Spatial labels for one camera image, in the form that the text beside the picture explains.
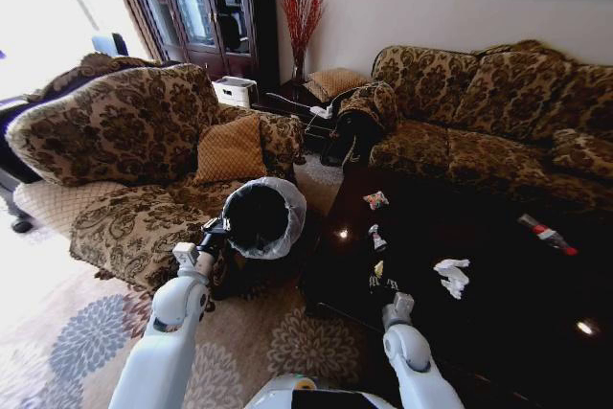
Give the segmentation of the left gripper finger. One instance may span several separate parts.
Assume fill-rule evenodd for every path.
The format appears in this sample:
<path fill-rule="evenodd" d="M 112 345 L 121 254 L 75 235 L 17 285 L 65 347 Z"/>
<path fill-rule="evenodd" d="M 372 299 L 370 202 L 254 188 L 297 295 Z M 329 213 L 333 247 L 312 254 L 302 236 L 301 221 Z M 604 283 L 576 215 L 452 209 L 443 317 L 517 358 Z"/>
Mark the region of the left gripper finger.
<path fill-rule="evenodd" d="M 231 232 L 230 219 L 224 216 L 214 217 L 202 226 L 202 232 L 205 234 L 228 234 Z"/>

